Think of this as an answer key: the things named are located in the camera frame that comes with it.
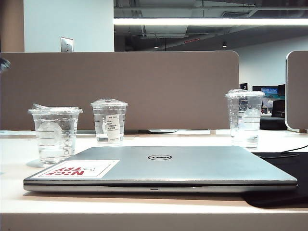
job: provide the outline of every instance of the ceiling pipe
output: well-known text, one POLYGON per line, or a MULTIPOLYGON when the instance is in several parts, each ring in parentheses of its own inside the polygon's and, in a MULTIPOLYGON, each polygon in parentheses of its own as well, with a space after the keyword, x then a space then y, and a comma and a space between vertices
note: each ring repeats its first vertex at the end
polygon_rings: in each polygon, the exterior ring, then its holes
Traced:
POLYGON ((256 11, 286 11, 286 10, 308 10, 307 6, 282 6, 282 7, 265 7, 265 6, 162 6, 162 7, 114 7, 115 11, 146 11, 146 10, 256 10, 256 11))
POLYGON ((255 13, 257 13, 258 10, 252 10, 249 12, 248 14, 248 18, 250 18, 252 15, 254 15, 255 13))

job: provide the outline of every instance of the light switch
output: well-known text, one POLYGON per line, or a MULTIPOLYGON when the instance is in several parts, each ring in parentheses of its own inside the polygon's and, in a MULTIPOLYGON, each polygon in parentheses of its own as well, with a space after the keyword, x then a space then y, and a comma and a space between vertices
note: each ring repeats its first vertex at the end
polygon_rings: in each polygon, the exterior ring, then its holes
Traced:
POLYGON ((61 37, 61 52, 73 52, 73 39, 61 37))

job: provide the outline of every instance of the printed label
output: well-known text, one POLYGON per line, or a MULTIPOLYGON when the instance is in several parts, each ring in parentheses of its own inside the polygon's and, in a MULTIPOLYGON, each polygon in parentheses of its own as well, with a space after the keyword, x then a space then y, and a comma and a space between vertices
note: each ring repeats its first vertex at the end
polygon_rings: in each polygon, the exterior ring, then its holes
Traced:
POLYGON ((31 178, 100 179, 118 162, 119 160, 66 160, 31 178))
POLYGON ((119 114, 106 115, 108 142, 120 141, 120 120, 119 114))

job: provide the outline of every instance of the laptop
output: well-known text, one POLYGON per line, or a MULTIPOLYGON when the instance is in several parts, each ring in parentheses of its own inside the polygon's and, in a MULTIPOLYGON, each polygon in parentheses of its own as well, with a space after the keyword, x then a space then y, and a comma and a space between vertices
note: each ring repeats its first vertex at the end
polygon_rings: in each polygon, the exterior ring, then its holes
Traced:
POLYGON ((238 146, 93 147, 24 179, 40 192, 243 193, 297 179, 238 146))

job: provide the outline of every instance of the white desk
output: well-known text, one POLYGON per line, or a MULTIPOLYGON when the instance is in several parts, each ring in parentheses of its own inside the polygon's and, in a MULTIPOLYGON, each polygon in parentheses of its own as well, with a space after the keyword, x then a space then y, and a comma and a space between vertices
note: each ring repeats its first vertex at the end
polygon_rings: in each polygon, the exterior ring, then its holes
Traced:
MULTIPOLYGON (((34 132, 1 135, 1 230, 307 230, 308 208, 260 209, 238 195, 52 194, 28 192, 23 179, 40 169, 34 132)), ((308 134, 260 131, 258 152, 307 145, 308 134)), ((126 135, 125 146, 231 145, 228 130, 126 135)), ((96 146, 78 135, 76 152, 96 146)))

